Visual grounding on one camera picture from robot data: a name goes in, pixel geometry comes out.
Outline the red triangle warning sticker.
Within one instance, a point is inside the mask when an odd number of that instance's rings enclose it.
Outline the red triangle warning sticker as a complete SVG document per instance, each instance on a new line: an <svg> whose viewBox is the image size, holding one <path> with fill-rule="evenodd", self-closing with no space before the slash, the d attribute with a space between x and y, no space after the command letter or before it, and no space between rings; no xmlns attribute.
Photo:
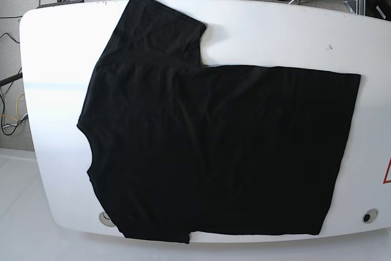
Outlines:
<svg viewBox="0 0 391 261"><path fill-rule="evenodd" d="M387 166L387 170L386 170L386 173L385 173L385 176L384 176L383 184L391 182L391 179L390 179L390 166L391 166L391 159L389 160L389 163L388 163L388 166Z"/></svg>

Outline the black T-shirt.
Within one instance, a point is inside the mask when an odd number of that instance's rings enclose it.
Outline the black T-shirt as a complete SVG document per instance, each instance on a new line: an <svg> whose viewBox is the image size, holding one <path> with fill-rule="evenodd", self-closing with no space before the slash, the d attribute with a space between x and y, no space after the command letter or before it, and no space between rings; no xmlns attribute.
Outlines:
<svg viewBox="0 0 391 261"><path fill-rule="evenodd" d="M318 235L360 76L207 67L205 31L157 1L129 0L77 123L92 152L87 174L98 201L127 238Z"/></svg>

